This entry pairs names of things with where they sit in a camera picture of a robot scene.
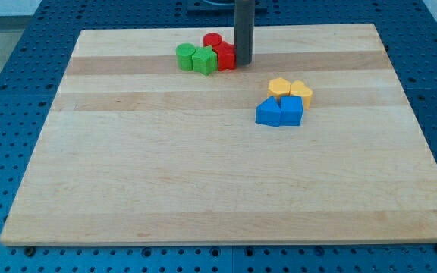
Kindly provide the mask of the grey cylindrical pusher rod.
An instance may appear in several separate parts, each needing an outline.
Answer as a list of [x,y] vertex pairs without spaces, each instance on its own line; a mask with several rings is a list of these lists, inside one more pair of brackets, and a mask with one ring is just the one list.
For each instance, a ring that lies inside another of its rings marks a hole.
[[234,1],[234,46],[237,66],[247,66],[253,56],[255,1]]

